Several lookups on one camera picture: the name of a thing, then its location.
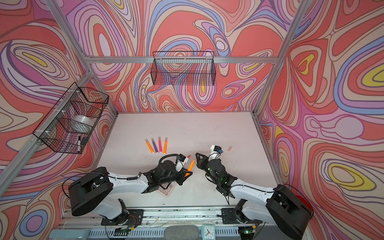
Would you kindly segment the purple pen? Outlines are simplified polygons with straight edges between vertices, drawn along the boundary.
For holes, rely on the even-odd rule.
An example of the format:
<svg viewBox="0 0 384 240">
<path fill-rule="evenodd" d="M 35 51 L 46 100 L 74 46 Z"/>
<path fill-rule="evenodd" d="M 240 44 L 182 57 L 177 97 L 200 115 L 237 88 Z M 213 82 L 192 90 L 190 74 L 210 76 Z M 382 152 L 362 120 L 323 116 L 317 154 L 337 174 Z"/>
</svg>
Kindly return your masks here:
<svg viewBox="0 0 384 240">
<path fill-rule="evenodd" d="M 155 143 L 154 138 L 151 138 L 151 140 L 152 140 L 152 144 L 153 144 L 153 147 L 154 147 L 155 152 L 158 153 L 159 150 L 158 150 L 158 147 L 157 147 L 157 145 L 156 145 L 156 143 Z"/>
</svg>

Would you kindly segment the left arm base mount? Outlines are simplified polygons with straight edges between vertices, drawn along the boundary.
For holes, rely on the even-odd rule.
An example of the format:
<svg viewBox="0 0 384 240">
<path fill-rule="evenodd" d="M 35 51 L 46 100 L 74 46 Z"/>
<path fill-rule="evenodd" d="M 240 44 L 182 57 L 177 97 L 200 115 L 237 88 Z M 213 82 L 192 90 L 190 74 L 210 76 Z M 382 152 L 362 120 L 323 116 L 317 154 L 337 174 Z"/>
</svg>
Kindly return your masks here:
<svg viewBox="0 0 384 240">
<path fill-rule="evenodd" d="M 101 225 L 102 226 L 128 226 L 137 227 L 142 224 L 144 210 L 143 209 L 130 209 L 126 208 L 126 205 L 122 199 L 118 199 L 122 208 L 122 212 L 114 219 L 109 220 L 103 216 Z"/>
</svg>

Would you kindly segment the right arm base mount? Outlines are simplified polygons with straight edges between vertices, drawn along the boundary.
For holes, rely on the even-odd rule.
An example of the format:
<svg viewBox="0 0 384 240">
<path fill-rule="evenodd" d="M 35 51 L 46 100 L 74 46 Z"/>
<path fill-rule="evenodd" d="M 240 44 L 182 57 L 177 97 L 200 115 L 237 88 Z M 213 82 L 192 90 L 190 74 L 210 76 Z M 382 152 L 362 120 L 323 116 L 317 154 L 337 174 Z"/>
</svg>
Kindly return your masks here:
<svg viewBox="0 0 384 240">
<path fill-rule="evenodd" d="M 221 214 L 217 215 L 222 218 L 222 221 L 225 225 L 228 224 L 254 224 L 258 226 L 262 223 L 260 220 L 251 220 L 246 217 L 242 212 L 243 206 L 247 201 L 241 199 L 234 208 L 222 208 Z"/>
</svg>

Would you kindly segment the orange pen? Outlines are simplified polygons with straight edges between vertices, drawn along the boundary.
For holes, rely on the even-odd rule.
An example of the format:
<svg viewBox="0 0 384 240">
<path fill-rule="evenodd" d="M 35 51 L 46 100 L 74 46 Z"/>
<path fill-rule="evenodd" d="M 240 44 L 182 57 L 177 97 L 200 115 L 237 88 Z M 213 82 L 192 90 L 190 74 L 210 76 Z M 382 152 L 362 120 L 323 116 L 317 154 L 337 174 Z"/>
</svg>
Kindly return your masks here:
<svg viewBox="0 0 384 240">
<path fill-rule="evenodd" d="M 190 175 L 190 172 L 192 171 L 194 165 L 195 165 L 195 162 L 196 162 L 196 159 L 194 159 L 192 161 L 192 163 L 190 164 L 190 167 L 188 168 L 188 173 L 186 173 L 185 177 L 188 177 Z"/>
<path fill-rule="evenodd" d="M 167 153 L 167 147 L 168 147 L 168 137 L 165 138 L 164 151 L 163 151 L 164 154 Z"/>
<path fill-rule="evenodd" d="M 154 151 L 154 149 L 152 148 L 152 145 L 150 144 L 149 140 L 148 140 L 148 139 L 145 139 L 145 141 L 146 141 L 146 144 L 147 144 L 147 146 L 148 146 L 150 152 L 153 154 L 155 151 Z"/>
</svg>

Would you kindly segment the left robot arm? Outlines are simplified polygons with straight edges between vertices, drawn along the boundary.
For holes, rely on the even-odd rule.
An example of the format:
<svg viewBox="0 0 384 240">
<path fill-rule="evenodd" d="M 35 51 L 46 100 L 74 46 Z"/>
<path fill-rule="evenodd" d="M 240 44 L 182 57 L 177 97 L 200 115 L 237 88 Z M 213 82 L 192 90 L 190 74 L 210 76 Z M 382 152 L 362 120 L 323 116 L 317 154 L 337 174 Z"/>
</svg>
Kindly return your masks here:
<svg viewBox="0 0 384 240">
<path fill-rule="evenodd" d="M 193 173 L 184 168 L 189 160 L 187 157 L 177 154 L 169 157 L 176 157 L 176 162 L 162 158 L 154 169 L 135 176 L 109 173 L 105 167 L 87 173 L 68 188 L 72 216 L 93 213 L 121 225 L 130 213 L 124 201 L 113 199 L 112 195 L 148 194 L 159 188 L 166 189 L 173 182 L 181 186 L 192 176 Z"/>
</svg>

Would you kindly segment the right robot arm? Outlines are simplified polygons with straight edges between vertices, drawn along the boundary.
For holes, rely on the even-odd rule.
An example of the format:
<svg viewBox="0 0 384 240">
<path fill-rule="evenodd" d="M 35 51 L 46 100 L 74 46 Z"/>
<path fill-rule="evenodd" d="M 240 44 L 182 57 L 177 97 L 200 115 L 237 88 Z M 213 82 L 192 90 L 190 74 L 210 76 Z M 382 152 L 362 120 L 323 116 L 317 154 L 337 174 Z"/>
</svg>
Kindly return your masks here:
<svg viewBox="0 0 384 240">
<path fill-rule="evenodd" d="M 266 188 L 246 183 L 229 174 L 218 156 L 218 152 L 209 156 L 196 153 L 197 168 L 205 172 L 220 194 L 239 200 L 234 207 L 237 222 L 262 221 L 276 225 L 293 240 L 303 238 L 313 210 L 302 198 L 285 185 Z"/>
</svg>

